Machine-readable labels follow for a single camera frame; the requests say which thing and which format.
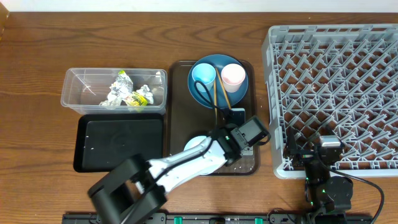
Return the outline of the light blue bowl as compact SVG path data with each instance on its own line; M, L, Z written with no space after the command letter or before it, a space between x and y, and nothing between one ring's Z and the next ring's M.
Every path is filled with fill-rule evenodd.
M189 140L185 147L184 147L184 151L187 151L197 145L199 145L203 140L206 139L206 136L195 136L194 138L192 138L191 140Z

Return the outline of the white tissue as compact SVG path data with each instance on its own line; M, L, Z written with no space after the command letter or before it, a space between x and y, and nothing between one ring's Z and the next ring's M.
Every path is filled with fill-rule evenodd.
M107 99L102 101L99 105L100 106L120 106L122 102L122 98L118 95L114 95L109 93L107 95Z
M143 85L140 89L136 90L136 92L142 95L147 100L149 105L154 104L154 95L147 85Z

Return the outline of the yellow snack wrapper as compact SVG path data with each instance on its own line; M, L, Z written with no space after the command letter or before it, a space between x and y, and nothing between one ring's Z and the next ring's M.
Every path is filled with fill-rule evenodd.
M118 72L114 83L110 86L110 93L118 95L128 106L147 106L147 100L136 91L134 83L124 70Z

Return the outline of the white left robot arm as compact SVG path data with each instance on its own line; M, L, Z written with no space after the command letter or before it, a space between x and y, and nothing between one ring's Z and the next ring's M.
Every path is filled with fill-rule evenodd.
M253 116L242 126L212 130L196 146L162 159L126 159L88 191L103 223L144 223L167 201L167 194L204 173L240 159L263 124Z

